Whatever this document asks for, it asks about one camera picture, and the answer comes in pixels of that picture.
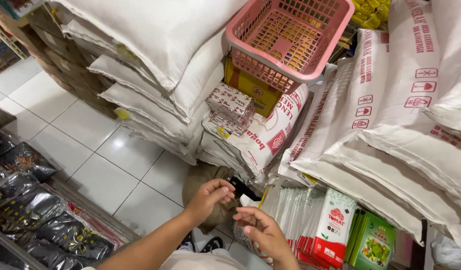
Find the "black sneaker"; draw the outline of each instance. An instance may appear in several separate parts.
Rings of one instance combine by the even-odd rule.
[[[177,247],[177,249],[181,248],[182,246],[187,246],[188,242],[191,243],[192,245],[192,250],[195,252],[195,244],[194,244],[194,239],[192,238],[192,231],[190,231],[185,237],[184,240],[180,243],[180,245]]]
[[[214,249],[223,249],[224,248],[224,242],[220,237],[214,237],[209,240],[203,247],[203,249],[200,251],[200,253],[209,253]]]

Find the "human arm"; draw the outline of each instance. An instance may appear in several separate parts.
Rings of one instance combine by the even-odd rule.
[[[300,270],[287,239],[275,220],[256,207],[239,207],[234,219],[244,233],[274,261],[274,270]]]
[[[157,270],[192,228],[210,216],[217,202],[234,198],[235,187],[222,179],[202,184],[185,210],[175,218],[105,261],[98,270]]]

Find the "white tile floor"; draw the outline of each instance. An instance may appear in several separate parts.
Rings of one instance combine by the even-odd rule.
[[[117,219],[148,234],[182,212],[190,165],[154,143],[129,138],[129,129],[59,87],[33,58],[0,74],[0,107],[17,116],[6,130],[30,142],[61,169],[60,179]],[[193,232],[198,249],[220,236],[243,265],[270,269],[233,240],[230,225],[209,235]]]

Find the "red and white wrapped packs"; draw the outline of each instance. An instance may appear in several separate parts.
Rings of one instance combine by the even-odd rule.
[[[255,114],[252,98],[225,83],[219,83],[205,102],[211,110],[210,121],[239,137]]]

